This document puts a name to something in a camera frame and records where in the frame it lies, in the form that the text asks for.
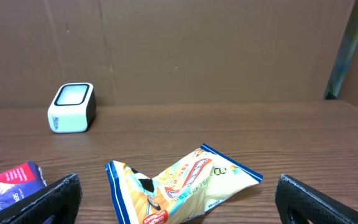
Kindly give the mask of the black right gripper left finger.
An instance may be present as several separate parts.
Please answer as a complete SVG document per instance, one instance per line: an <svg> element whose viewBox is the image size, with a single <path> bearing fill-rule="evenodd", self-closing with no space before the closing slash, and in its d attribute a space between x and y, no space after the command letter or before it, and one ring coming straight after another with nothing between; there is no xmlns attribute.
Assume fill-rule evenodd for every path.
<svg viewBox="0 0 358 224"><path fill-rule="evenodd" d="M71 173L0 211L0 224L74 224L82 198L78 174Z"/></svg>

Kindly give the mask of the yellow blue snack bag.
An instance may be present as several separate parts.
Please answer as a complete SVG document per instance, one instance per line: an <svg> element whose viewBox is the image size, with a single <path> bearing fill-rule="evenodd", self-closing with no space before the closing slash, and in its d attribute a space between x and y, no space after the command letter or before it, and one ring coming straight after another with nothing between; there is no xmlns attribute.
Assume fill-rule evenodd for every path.
<svg viewBox="0 0 358 224"><path fill-rule="evenodd" d="M119 223L184 223L263 176L207 144L150 178L118 161L105 165Z"/></svg>

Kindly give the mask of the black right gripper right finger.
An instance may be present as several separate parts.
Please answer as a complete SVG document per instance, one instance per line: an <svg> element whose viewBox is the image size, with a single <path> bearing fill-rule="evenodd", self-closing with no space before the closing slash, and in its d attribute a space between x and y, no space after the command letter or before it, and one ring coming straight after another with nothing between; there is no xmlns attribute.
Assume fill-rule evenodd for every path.
<svg viewBox="0 0 358 224"><path fill-rule="evenodd" d="M358 223L358 211L287 174L278 179L275 204L282 223Z"/></svg>

